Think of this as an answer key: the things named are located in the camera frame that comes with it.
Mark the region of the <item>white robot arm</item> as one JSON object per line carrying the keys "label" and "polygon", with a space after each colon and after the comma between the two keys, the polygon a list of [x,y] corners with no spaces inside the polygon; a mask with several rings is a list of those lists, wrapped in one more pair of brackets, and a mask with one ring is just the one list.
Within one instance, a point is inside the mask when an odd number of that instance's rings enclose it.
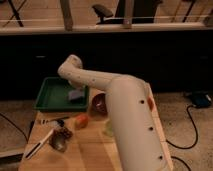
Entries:
{"label": "white robot arm", "polygon": [[149,107],[149,85],[126,74],[85,70],[81,59],[68,56],[58,74],[71,85],[105,92],[123,171],[172,171]]}

